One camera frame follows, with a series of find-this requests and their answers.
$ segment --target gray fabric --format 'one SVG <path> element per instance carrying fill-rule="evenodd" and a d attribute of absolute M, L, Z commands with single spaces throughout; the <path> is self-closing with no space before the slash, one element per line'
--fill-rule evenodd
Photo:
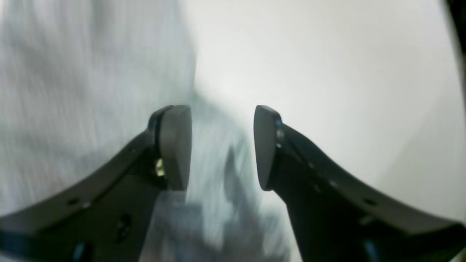
<path fill-rule="evenodd" d="M 246 136 L 194 92 L 176 1 L 11 0 L 1 23 L 0 215 L 92 173 L 157 109 L 189 104 L 186 203 L 161 195 L 141 261 L 289 260 L 281 216 L 258 212 Z"/>

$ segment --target black plastic part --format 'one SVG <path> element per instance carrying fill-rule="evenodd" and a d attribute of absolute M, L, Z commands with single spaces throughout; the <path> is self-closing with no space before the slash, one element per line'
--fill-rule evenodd
<path fill-rule="evenodd" d="M 183 142 L 162 135 L 166 130 L 182 134 L 175 138 Z M 155 161 L 164 155 L 178 165 L 165 166 L 166 175 L 157 176 Z M 184 182 L 176 189 L 186 189 L 190 158 L 189 108 L 165 107 L 151 116 L 147 130 L 95 173 L 0 218 L 0 252 L 26 261 L 137 262 L 158 195 L 172 178 L 176 185 Z"/>
<path fill-rule="evenodd" d="M 286 203 L 305 262 L 448 262 L 466 245 L 460 222 L 359 181 L 271 108 L 256 108 L 254 140 L 261 187 Z"/>

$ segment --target white surface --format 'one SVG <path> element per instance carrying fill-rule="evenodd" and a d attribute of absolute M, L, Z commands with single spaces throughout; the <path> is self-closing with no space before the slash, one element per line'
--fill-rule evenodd
<path fill-rule="evenodd" d="M 268 105 L 366 183 L 466 218 L 460 70 L 440 1 L 185 0 L 184 7 L 197 89 L 251 139 L 254 108 Z"/>

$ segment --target white wall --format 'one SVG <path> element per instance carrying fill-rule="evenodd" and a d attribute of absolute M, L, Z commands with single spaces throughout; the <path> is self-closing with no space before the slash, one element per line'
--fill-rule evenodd
<path fill-rule="evenodd" d="M 461 70 L 440 1 L 184 4 L 197 88 L 251 139 L 266 104 L 366 183 L 466 218 Z"/>

